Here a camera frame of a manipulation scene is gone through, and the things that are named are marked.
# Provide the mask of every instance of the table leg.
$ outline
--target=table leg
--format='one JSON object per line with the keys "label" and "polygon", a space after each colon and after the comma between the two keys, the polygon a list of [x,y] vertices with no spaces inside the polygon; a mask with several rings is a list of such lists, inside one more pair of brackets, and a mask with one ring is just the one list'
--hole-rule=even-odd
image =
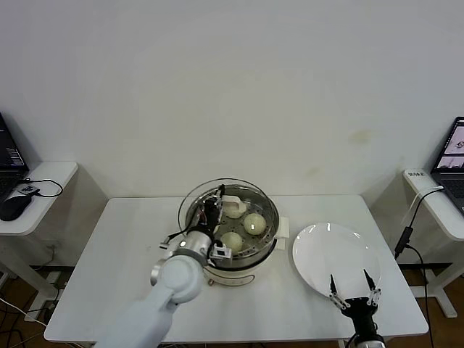
{"label": "table leg", "polygon": [[451,283],[457,277],[464,273],[464,260],[459,260],[458,262],[454,262],[450,265],[447,269],[441,272],[437,277],[432,279],[428,286],[433,288],[435,286],[439,286],[444,288],[446,285]]}
{"label": "table leg", "polygon": [[[447,318],[456,318],[457,312],[443,288],[459,277],[462,273],[464,273],[464,262],[461,261],[453,263],[438,276],[435,276],[432,270],[426,270],[426,277],[428,281],[427,295],[428,297],[436,298],[443,314]],[[411,291],[413,292],[414,297],[417,298],[425,297],[426,295],[423,286],[411,286]]]}
{"label": "table leg", "polygon": [[55,287],[5,246],[0,246],[0,262],[47,297],[54,298],[57,295]]}

